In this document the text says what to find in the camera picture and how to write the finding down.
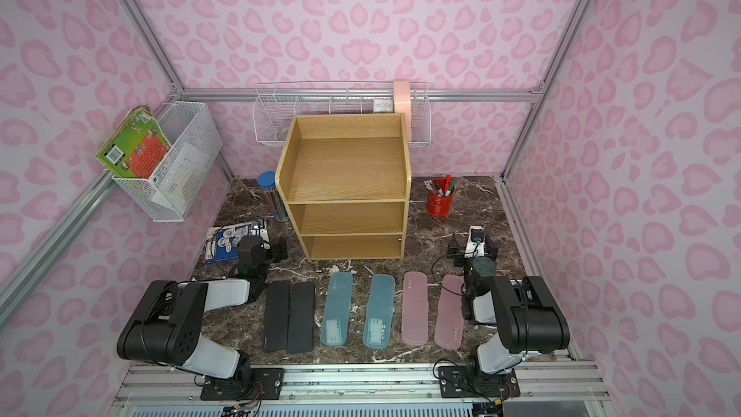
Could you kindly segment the black pencil case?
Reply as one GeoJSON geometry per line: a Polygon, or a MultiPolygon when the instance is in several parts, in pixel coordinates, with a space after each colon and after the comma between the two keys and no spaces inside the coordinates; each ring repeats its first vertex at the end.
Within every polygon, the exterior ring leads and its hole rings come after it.
{"type": "Polygon", "coordinates": [[[315,284],[302,282],[291,288],[289,301],[288,354],[308,353],[314,349],[315,284]]]}
{"type": "Polygon", "coordinates": [[[267,353],[287,347],[290,299],[289,281],[276,281],[267,287],[264,305],[264,351],[267,353]]]}

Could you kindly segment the pink pencil case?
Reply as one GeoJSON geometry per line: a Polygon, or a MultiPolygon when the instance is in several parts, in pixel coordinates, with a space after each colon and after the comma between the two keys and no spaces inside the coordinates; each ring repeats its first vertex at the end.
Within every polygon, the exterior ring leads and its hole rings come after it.
{"type": "Polygon", "coordinates": [[[420,271],[409,271],[403,278],[401,339],[412,347],[428,343],[428,278],[420,271]]]}
{"type": "Polygon", "coordinates": [[[437,305],[434,342],[438,347],[448,351],[456,351],[462,343],[464,330],[462,286],[461,276],[449,274],[443,278],[437,305]]]}

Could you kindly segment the teal pencil case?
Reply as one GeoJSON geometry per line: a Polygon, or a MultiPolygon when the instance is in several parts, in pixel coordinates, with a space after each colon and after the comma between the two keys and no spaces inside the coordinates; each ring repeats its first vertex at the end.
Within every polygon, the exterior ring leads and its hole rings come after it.
{"type": "Polygon", "coordinates": [[[387,349],[392,330],[396,280],[388,274],[376,274],[370,289],[363,342],[371,349],[387,349]]]}
{"type": "Polygon", "coordinates": [[[348,272],[331,275],[326,294],[320,341],[327,347],[343,347],[347,341],[353,276],[348,272]]]}

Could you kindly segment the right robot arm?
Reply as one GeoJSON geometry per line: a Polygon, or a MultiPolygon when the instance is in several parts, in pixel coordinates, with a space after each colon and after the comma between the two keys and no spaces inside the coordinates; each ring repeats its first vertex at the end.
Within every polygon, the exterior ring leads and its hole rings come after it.
{"type": "Polygon", "coordinates": [[[567,319],[544,279],[499,275],[498,252],[499,244],[477,226],[470,229],[467,243],[452,237],[447,248],[446,257],[463,271],[463,282],[453,292],[461,296],[464,320],[496,328],[468,359],[472,378],[509,374],[519,364],[570,343],[567,319]]]}

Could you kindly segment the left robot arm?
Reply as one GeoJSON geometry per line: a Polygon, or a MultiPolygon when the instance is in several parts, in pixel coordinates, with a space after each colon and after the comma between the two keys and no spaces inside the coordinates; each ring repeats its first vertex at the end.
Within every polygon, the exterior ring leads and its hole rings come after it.
{"type": "Polygon", "coordinates": [[[250,384],[249,355],[202,334],[206,313],[257,301],[272,264],[288,257],[287,240],[243,237],[229,276],[208,281],[150,283],[117,342],[119,357],[177,367],[211,380],[250,384]]]}

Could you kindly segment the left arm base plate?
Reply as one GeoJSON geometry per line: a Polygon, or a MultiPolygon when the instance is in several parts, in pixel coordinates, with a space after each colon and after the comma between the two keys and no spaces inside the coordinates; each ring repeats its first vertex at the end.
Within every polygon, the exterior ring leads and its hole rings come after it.
{"type": "Polygon", "coordinates": [[[200,400],[205,402],[239,402],[276,401],[280,399],[284,383],[283,368],[252,369],[243,378],[237,374],[234,378],[212,378],[208,376],[201,388],[200,400]]]}

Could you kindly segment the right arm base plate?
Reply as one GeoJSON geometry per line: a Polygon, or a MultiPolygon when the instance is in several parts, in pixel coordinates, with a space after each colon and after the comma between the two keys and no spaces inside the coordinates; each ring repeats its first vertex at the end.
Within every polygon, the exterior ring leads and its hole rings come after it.
{"type": "Polygon", "coordinates": [[[514,372],[499,375],[471,372],[464,366],[437,366],[433,371],[444,399],[488,398],[505,401],[519,398],[521,391],[514,372]]]}

